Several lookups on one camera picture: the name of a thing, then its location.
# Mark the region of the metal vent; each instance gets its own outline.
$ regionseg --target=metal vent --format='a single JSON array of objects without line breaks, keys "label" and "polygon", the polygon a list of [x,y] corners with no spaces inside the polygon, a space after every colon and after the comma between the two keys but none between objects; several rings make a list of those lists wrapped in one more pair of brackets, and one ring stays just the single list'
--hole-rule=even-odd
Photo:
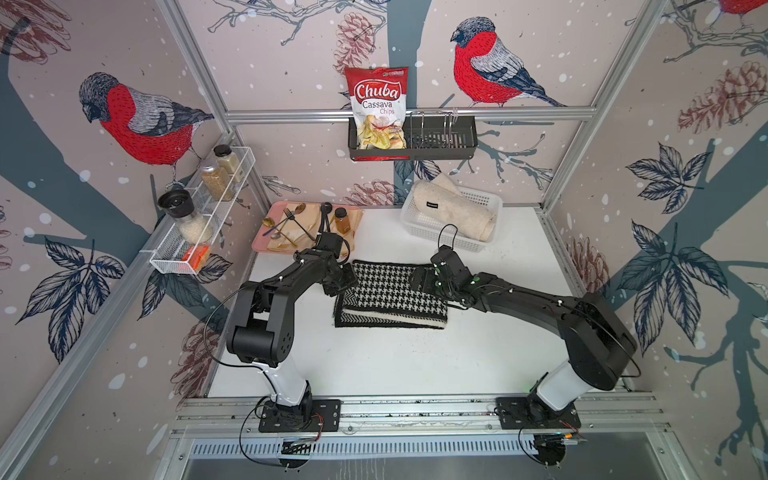
[{"label": "metal vent", "polygon": [[[453,457],[485,455],[524,455],[517,434],[430,435],[396,437],[325,437],[301,455],[278,455],[283,441],[291,439],[243,439],[243,449],[252,458],[306,458],[313,460],[349,460],[354,458]],[[528,453],[538,452],[533,435],[521,435]],[[240,446],[233,439],[198,439],[190,458],[240,458]]]}]

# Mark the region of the chip bag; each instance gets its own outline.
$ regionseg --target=chip bag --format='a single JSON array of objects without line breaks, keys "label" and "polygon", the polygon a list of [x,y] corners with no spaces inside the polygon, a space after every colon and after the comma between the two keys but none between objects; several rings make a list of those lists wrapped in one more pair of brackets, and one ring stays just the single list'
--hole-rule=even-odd
[{"label": "chip bag", "polygon": [[405,148],[408,68],[345,68],[360,149]]}]

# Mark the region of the bird illustration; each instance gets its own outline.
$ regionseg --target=bird illustration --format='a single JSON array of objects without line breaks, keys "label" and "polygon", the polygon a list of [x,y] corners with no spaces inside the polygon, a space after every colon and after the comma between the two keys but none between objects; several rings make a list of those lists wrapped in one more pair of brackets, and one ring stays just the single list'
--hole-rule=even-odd
[{"label": "bird illustration", "polygon": [[547,96],[496,35],[496,26],[486,17],[467,18],[458,24],[451,41],[456,42],[453,76],[456,84],[477,103],[503,106],[510,98],[539,98],[564,107]]},{"label": "bird illustration", "polygon": [[720,12],[717,14],[717,17],[712,21],[712,23],[710,23],[710,26],[704,30],[714,30],[715,22],[717,22],[720,17],[723,16],[723,13],[730,13],[731,15],[739,15],[739,22],[741,22],[741,26],[733,33],[733,35],[735,35],[739,31],[752,28],[754,26],[744,24],[744,15],[757,7],[765,5],[768,3],[768,0],[693,0],[692,2],[688,2],[685,5],[681,5],[678,9],[685,10],[686,8],[690,8],[694,5],[698,5],[704,2],[717,3],[720,6]]},{"label": "bird illustration", "polygon": [[98,119],[133,158],[149,165],[172,166],[173,181],[168,186],[178,183],[176,162],[187,150],[195,153],[195,131],[214,117],[163,95],[141,93],[102,72],[80,86],[80,103],[88,121]]}]

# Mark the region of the black lid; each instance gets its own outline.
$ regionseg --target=black lid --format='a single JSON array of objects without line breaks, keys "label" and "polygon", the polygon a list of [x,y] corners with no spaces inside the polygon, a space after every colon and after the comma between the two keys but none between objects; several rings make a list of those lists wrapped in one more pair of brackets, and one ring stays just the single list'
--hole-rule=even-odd
[{"label": "black lid", "polygon": [[171,190],[157,199],[157,205],[173,218],[182,218],[194,212],[192,196],[186,190]]},{"label": "black lid", "polygon": [[232,149],[229,145],[217,145],[214,147],[214,155],[217,157],[226,157],[232,153]]}]

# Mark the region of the white plastic basket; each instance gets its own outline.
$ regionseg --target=white plastic basket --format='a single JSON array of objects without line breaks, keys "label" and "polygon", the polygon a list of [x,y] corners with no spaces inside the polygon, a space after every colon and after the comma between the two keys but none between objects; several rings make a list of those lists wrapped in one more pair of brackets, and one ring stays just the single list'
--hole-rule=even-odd
[{"label": "white plastic basket", "polygon": [[[427,240],[434,240],[437,243],[437,236],[440,234],[440,230],[445,226],[440,220],[436,220],[429,215],[425,215],[416,208],[413,202],[413,188],[408,193],[405,203],[402,205],[400,212],[400,220],[406,227],[408,233],[414,237],[426,238]],[[491,232],[491,236],[487,242],[481,242],[480,240],[473,240],[465,237],[461,232],[456,234],[456,241],[454,247],[461,248],[463,250],[469,250],[470,252],[479,252],[492,244],[496,238],[496,230],[498,230],[498,222],[501,217],[502,207],[504,202],[498,195],[487,194],[480,190],[474,190],[467,187],[458,187],[458,190],[462,193],[464,198],[490,210],[496,214],[496,226]],[[452,227],[446,228],[442,233],[442,242],[450,244],[453,239],[453,233],[455,230]]]}]

